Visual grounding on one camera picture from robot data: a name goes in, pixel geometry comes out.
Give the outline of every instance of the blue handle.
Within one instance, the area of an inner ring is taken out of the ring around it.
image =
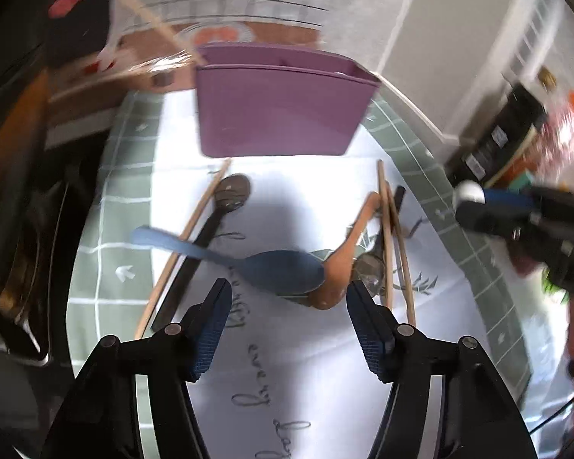
[[[181,255],[195,257],[196,259],[209,260],[225,267],[235,266],[236,262],[238,262],[238,259],[226,257],[208,248],[194,245],[191,242],[185,242],[168,231],[148,226],[140,226],[140,228],[132,231],[131,240],[135,245],[150,245],[153,248],[162,248]]]
[[[484,190],[485,203],[503,203],[504,205],[511,205],[513,207],[525,208],[527,210],[536,210],[536,202],[532,197],[513,191],[506,190],[493,190],[490,188]]]

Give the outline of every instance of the purple container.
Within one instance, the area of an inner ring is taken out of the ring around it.
[[[354,61],[301,46],[216,43],[198,48],[202,153],[342,155],[380,85]]]

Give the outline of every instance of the green checkered tablecloth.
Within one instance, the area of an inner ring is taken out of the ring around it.
[[[531,375],[523,332],[512,297],[484,236],[462,230],[452,212],[453,189],[444,169],[381,94],[362,124],[392,158],[448,253],[470,282],[487,328],[491,360],[520,395]]]
[[[128,241],[132,229],[150,222],[151,174],[163,102],[162,95],[129,93],[104,151],[98,194],[81,237],[68,300],[68,343],[75,373],[102,336],[132,338],[153,287],[150,251]],[[528,354],[517,312],[487,241],[457,225],[451,211],[452,187],[442,167],[393,112],[382,90],[362,124],[392,158],[470,282],[487,328],[490,357],[520,395],[531,374]],[[137,379],[137,391],[142,442],[152,444],[144,378]]]

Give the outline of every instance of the blue spoon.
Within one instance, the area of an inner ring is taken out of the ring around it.
[[[325,279],[322,263],[306,252],[271,250],[246,259],[235,259],[148,226],[141,226],[132,232],[132,243],[233,267],[247,283],[277,295],[303,295],[318,288]]]

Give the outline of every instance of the wooden stick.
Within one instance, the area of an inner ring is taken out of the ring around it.
[[[134,13],[138,14],[145,21],[153,24],[154,29],[171,42],[179,51],[185,51],[198,65],[206,65],[207,62],[193,46],[189,46],[183,39],[180,39],[166,22],[161,20],[156,13],[152,12],[140,0],[118,0],[121,4],[128,7]]]
[[[377,161],[378,193],[381,195],[381,226],[385,243],[385,307],[393,308],[393,240],[391,239],[391,217],[387,185],[385,183],[385,166],[382,160]]]
[[[391,186],[387,183],[387,195],[389,196],[389,208],[391,210],[391,222],[395,229],[395,234],[398,236],[398,246],[400,249],[400,262],[402,265],[402,275],[404,277],[404,300],[406,300],[406,318],[408,324],[417,326],[417,320],[414,314],[414,294],[413,282],[410,279],[410,268],[408,267],[408,258],[406,257],[406,244],[404,237],[401,233],[400,218],[398,210],[395,208],[395,200],[393,200],[393,193],[391,193]]]
[[[193,214],[191,214],[187,226],[185,226],[183,233],[181,233],[181,235],[179,236],[181,240],[189,239],[191,231],[193,231],[193,228],[196,226],[197,220],[200,219],[200,214],[202,214],[204,208],[206,207],[207,203],[212,197],[212,194],[215,192],[215,189],[219,185],[219,182],[221,181],[221,179],[223,179],[223,176],[225,175],[225,172],[228,170],[230,164],[231,159],[229,158],[225,159],[224,163],[221,166],[221,169],[219,169],[219,172],[216,173],[215,177],[210,182],[209,187],[206,188],[206,191],[202,195],[200,201],[197,203],[197,206],[194,209]],[[147,306],[144,308],[144,312],[142,313],[140,321],[138,321],[138,326],[136,327],[136,333],[134,334],[134,340],[139,340],[144,335],[144,331],[145,329],[147,329],[147,324],[151,318],[151,314],[153,314],[153,310],[157,305],[157,301],[160,299],[161,293],[164,291],[164,288],[166,288],[166,283],[168,282],[168,279],[170,278],[170,275],[174,270],[178,258],[179,254],[177,253],[170,254],[170,257],[168,258],[168,261],[166,262],[163,271],[161,271],[160,278],[157,280],[157,283],[153,287],[153,290],[151,290]]]

